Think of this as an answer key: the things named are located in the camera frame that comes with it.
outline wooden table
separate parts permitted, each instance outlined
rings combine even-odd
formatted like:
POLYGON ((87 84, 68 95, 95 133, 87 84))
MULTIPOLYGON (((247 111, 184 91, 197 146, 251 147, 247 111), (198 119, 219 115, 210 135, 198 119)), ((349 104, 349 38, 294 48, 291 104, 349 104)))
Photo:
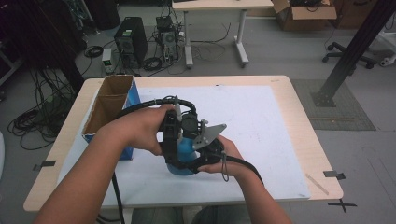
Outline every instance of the wooden table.
MULTIPOLYGON (((242 77, 141 77, 136 78, 138 87, 193 87, 208 85, 267 85, 273 90, 285 126, 290 136, 299 163, 311 192, 310 200, 332 200, 343 197, 343 191, 335 177, 325 177, 323 171, 332 167, 312 129, 290 80, 285 76, 242 77)), ((47 161, 56 161, 54 166, 43 167, 25 203, 26 211, 38 211, 57 186, 58 175, 89 109, 94 92, 103 80, 86 80, 77 100, 56 139, 47 161)))
POLYGON ((252 8, 268 8, 272 7, 271 0, 195 0, 188 2, 173 3, 172 8, 176 11, 184 12, 184 31, 185 31, 185 55, 186 66, 192 68, 191 53, 191 37, 189 32, 189 11, 213 11, 217 10, 217 14, 223 15, 227 10, 240 10, 238 36, 235 37, 235 45, 242 61, 242 67, 248 64, 248 56, 242 44, 242 35, 244 32, 245 18, 247 10, 252 8))

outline black tape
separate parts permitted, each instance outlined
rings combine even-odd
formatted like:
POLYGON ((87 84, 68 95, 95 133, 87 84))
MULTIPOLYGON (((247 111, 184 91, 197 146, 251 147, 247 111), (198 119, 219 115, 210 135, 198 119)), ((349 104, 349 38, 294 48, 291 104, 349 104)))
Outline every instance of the black tape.
POLYGON ((328 204, 328 205, 342 206, 342 207, 343 207, 343 210, 344 210, 344 213, 347 212, 346 207, 357 207, 357 205, 354 204, 354 203, 344 203, 344 202, 343 202, 343 199, 340 199, 340 203, 327 203, 327 204, 328 204))
POLYGON ((43 161, 41 162, 41 165, 35 165, 33 167, 34 171, 40 171, 42 167, 48 167, 48 166, 54 166, 56 161, 43 161))
POLYGON ((326 177, 337 177, 337 180, 346 179, 344 173, 338 174, 336 171, 323 171, 323 174, 326 177))

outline floor mat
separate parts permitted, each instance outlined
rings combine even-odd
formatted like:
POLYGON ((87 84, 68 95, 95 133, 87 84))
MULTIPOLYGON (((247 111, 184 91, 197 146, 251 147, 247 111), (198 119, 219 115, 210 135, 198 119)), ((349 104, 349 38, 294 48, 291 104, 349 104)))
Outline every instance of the floor mat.
POLYGON ((293 79, 291 81, 315 130, 376 131, 359 102, 343 83, 332 98, 336 107, 315 106, 311 92, 318 92, 325 80, 293 79))

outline hand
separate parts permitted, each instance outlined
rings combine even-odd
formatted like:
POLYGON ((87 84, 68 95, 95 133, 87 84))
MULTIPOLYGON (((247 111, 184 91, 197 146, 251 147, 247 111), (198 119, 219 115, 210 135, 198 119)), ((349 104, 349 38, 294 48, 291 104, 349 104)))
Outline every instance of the hand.
MULTIPOLYGON (((227 156, 232 156, 232 157, 236 157, 238 159, 243 159, 241 154, 238 151, 238 148, 236 147, 235 143, 229 139, 227 139, 226 137, 219 135, 218 139, 220 140, 220 142, 224 145, 224 150, 227 154, 227 156)), ((233 162, 233 161, 226 161, 227 162, 227 172, 228 174, 225 175, 233 175, 235 176, 235 178, 242 176, 246 171, 249 171, 249 169, 237 162, 233 162)), ((222 161, 215 163, 215 164, 211 164, 211 165, 203 165, 201 167, 198 168, 199 171, 202 172, 208 172, 210 174, 214 174, 214 173, 221 173, 222 170, 222 161)))
POLYGON ((172 105, 139 109, 108 123, 107 128, 114 130, 125 146, 146 149, 156 156, 162 155, 157 132, 166 111, 173 109, 172 105))

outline person's left hand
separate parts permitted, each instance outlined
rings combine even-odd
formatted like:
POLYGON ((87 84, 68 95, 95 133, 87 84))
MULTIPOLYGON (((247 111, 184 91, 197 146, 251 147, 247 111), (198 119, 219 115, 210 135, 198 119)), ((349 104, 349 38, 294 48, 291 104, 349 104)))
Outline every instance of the person's left hand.
POLYGON ((173 109, 172 105, 139 109, 113 120, 107 126, 110 130, 117 132, 117 138, 125 143, 125 146, 146 149, 156 156, 162 155, 163 152, 157 140, 157 132, 166 111, 173 109))

